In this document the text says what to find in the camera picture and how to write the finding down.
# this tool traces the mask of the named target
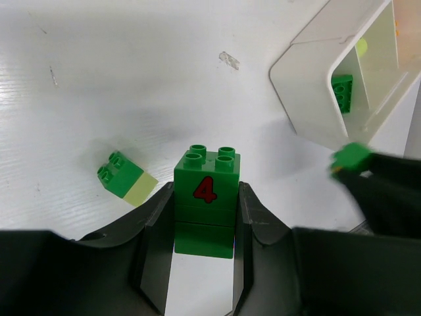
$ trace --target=small green block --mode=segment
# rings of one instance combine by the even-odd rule
[[[234,227],[176,222],[176,253],[231,259]]]
[[[120,198],[127,194],[142,174],[143,170],[119,151],[113,152],[109,162],[97,172],[104,187]]]
[[[143,204],[157,184],[158,180],[144,171],[136,183],[126,193],[123,200],[134,207],[138,207]]]
[[[362,173],[368,170],[372,152],[364,145],[350,143],[334,153],[334,163],[331,170],[346,168],[351,171]]]
[[[234,148],[191,146],[174,169],[176,221],[234,226],[239,169]]]
[[[353,76],[351,74],[332,77],[332,88],[334,89],[336,101],[342,114],[351,111],[352,87]]]

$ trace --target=lego brick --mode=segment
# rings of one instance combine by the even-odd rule
[[[239,170],[240,155],[234,148],[213,152],[191,146],[174,169],[176,220],[233,226]]]
[[[234,227],[176,222],[176,253],[231,259]]]
[[[332,77],[332,88],[342,114],[351,111],[352,86],[353,76],[350,74]]]
[[[108,160],[107,164],[98,169],[98,178],[104,188],[123,198],[142,175],[143,170],[119,151],[111,153]]]
[[[123,197],[123,200],[130,203],[134,207],[138,207],[146,200],[148,195],[153,191],[157,184],[157,179],[155,179],[149,173],[143,172],[136,183]]]
[[[350,143],[334,154],[332,172],[346,168],[358,173],[368,170],[372,152],[364,145]]]

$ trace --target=number 4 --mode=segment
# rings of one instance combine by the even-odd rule
[[[206,176],[197,189],[194,191],[193,196],[196,199],[203,199],[206,203],[212,203],[218,196],[213,192],[213,179]]]

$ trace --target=white desk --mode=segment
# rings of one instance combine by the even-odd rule
[[[0,228],[81,238],[131,210],[96,177],[113,149],[162,185],[196,143],[235,147],[290,226],[359,224],[331,151],[295,135],[268,77],[326,2],[0,0]],[[174,256],[167,316],[222,316],[231,297],[231,261]]]

